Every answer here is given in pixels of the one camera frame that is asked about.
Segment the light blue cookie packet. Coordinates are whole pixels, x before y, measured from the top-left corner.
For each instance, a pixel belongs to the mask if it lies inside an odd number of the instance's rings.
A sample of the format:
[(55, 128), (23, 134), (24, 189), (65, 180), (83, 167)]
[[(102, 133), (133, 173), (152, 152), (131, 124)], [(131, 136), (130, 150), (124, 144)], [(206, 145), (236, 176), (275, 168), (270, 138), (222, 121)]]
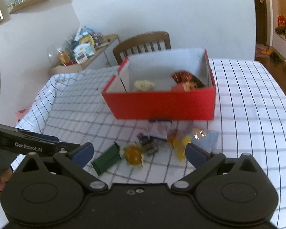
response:
[(212, 130), (193, 128), (190, 133), (191, 142), (206, 152), (213, 152), (218, 142), (219, 133)]

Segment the yellow snack packet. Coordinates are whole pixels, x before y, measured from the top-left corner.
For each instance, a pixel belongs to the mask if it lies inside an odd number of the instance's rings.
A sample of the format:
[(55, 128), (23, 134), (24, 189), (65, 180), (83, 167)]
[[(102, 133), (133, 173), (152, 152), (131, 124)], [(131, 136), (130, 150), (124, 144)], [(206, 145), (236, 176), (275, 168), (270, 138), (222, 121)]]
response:
[(177, 159), (180, 162), (185, 160), (185, 148), (188, 143), (191, 143), (191, 140), (192, 138), (190, 135), (183, 135), (177, 129), (169, 131), (167, 135), (167, 142), (173, 147)]

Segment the green snack packet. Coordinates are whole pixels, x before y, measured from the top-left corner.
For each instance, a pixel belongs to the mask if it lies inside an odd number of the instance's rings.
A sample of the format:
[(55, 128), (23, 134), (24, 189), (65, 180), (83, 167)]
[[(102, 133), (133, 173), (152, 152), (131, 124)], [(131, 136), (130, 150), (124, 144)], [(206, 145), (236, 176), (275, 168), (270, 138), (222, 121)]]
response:
[(102, 175), (109, 168), (118, 163), (121, 159), (122, 157), (120, 155), (120, 146), (114, 142), (110, 148), (108, 148), (104, 153), (102, 153), (92, 162), (92, 166), (97, 175)]

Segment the white blue snack bag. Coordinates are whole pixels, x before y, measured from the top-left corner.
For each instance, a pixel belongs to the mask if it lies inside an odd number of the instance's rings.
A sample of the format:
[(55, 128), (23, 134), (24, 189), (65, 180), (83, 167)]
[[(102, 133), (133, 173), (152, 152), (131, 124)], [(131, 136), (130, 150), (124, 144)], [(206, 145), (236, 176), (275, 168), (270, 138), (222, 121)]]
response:
[(171, 125), (171, 120), (149, 120), (142, 134), (149, 138), (167, 140)]

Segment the dark wrapped small candy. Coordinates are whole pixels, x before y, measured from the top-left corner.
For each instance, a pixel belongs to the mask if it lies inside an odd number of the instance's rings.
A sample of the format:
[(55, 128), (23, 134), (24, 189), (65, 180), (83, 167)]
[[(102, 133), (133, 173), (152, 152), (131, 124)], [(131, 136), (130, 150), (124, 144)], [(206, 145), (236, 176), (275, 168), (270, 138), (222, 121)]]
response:
[(140, 141), (142, 152), (145, 155), (153, 155), (158, 152), (158, 145), (154, 139), (143, 139)]

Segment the gold wrapped round candy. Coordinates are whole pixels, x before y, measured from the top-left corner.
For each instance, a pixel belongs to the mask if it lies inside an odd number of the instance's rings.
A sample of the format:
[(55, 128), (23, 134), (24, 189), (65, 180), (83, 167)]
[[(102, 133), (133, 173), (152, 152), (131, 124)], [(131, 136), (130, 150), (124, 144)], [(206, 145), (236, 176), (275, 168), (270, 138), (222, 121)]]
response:
[(144, 153), (136, 145), (130, 145), (120, 150), (120, 156), (126, 160), (128, 165), (136, 168), (142, 168), (144, 162)]

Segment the white checked tablecloth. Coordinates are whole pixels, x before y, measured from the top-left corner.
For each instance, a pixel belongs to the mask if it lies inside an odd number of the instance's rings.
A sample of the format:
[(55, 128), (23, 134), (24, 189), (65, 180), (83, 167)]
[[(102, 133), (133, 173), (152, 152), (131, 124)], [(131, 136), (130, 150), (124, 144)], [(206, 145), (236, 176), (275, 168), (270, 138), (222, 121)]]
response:
[[(215, 152), (253, 155), (279, 196), (271, 221), (286, 228), (286, 96), (259, 62), (212, 60), (210, 65), (217, 88), (214, 119), (194, 125), (219, 135)], [(91, 142), (95, 156), (113, 143), (135, 142), (148, 122), (115, 119), (101, 96), (115, 72), (109, 67), (51, 77), (17, 127), (70, 143)]]

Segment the cream snack in box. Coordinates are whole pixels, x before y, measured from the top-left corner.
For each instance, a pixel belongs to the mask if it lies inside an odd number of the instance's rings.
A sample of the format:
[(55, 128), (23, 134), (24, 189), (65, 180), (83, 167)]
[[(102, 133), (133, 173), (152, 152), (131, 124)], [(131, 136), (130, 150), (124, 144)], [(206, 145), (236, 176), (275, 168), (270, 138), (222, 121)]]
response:
[(151, 91), (155, 88), (155, 84), (148, 80), (137, 80), (134, 82), (134, 88), (141, 92)]

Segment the orange drink bottle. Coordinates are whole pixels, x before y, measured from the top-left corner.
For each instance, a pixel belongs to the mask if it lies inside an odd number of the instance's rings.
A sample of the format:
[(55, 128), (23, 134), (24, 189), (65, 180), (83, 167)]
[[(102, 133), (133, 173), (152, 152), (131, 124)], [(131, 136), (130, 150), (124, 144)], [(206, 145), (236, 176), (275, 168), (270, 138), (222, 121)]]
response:
[(63, 49), (63, 48), (58, 49), (58, 57), (59, 57), (62, 65), (64, 65), (64, 66), (72, 65), (72, 61), (71, 61), (67, 51), (65, 51), (65, 49)]

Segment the pink digital timer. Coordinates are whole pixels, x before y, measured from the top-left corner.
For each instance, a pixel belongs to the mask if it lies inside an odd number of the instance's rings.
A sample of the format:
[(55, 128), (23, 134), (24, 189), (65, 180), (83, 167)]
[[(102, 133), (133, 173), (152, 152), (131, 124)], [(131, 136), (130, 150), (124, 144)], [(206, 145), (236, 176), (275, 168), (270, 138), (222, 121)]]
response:
[(83, 63), (86, 62), (87, 60), (88, 60), (88, 57), (86, 56), (85, 53), (81, 53), (81, 54), (75, 56), (75, 61), (76, 61), (76, 63), (78, 63), (79, 65), (83, 64)]

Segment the red cardboard box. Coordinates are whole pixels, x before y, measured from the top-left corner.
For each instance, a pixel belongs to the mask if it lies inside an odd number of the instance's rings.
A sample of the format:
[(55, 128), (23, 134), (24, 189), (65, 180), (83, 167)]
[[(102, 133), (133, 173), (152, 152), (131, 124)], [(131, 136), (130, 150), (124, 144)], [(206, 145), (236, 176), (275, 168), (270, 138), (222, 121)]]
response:
[[(189, 92), (173, 92), (175, 72), (187, 71), (205, 85)], [(134, 82), (148, 80), (151, 91), (137, 91)], [(131, 55), (102, 90), (116, 119), (213, 120), (216, 84), (205, 49), (175, 49)]]

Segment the wooden side cabinet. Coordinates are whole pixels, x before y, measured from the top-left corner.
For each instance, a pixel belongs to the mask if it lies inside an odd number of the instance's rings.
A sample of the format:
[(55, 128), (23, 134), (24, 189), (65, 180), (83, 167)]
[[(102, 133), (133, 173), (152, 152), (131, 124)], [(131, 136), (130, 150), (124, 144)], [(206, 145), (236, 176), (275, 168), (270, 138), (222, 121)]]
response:
[(55, 74), (66, 74), (81, 72), (85, 69), (101, 69), (105, 67), (117, 66), (117, 61), (113, 54), (113, 48), (120, 43), (117, 34), (110, 34), (104, 36), (104, 40), (107, 43), (106, 46), (96, 50), (95, 54), (82, 64), (75, 64), (71, 66), (57, 66), (49, 71), (51, 76)]

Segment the tissue pack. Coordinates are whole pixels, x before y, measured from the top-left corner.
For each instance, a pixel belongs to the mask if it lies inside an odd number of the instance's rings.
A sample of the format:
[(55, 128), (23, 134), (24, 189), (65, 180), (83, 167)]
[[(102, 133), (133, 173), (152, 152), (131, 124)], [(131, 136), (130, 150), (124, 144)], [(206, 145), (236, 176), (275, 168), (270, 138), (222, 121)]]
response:
[(77, 45), (74, 50), (74, 55), (81, 55), (85, 54), (86, 56), (90, 57), (95, 54), (94, 46), (92, 46), (90, 43), (85, 44), (79, 44)]

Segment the yellow clock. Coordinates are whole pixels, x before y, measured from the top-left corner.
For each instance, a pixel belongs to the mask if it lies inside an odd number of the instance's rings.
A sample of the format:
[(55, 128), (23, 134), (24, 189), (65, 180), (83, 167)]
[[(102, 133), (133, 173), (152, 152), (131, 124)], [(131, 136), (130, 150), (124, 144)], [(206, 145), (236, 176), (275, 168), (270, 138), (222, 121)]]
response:
[(90, 34), (83, 36), (83, 38), (80, 40), (80, 43), (95, 46), (94, 38)]

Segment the brown wooden chair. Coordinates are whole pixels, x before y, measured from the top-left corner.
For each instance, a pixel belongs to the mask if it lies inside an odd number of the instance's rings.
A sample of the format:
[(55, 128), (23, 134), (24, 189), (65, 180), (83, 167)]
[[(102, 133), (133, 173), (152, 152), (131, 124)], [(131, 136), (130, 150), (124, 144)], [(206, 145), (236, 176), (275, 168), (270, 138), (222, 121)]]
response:
[(170, 36), (165, 31), (152, 31), (124, 40), (113, 49), (113, 56), (120, 65), (130, 55), (171, 50)]

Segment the wooden wall shelf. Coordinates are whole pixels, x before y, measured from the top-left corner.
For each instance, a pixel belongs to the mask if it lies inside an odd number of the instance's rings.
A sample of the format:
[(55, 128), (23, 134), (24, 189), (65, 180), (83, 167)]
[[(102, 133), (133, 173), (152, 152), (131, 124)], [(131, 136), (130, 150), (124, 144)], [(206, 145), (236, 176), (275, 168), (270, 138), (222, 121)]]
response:
[(20, 2), (20, 3), (9, 4), (7, 6), (8, 7), (8, 12), (11, 15), (11, 14), (14, 14), (14, 13), (18, 12), (19, 10), (22, 10), (24, 8), (27, 8), (29, 6), (32, 6), (34, 4), (41, 3), (41, 2), (44, 2), (44, 1), (47, 1), (47, 0), (25, 0), (25, 1)]

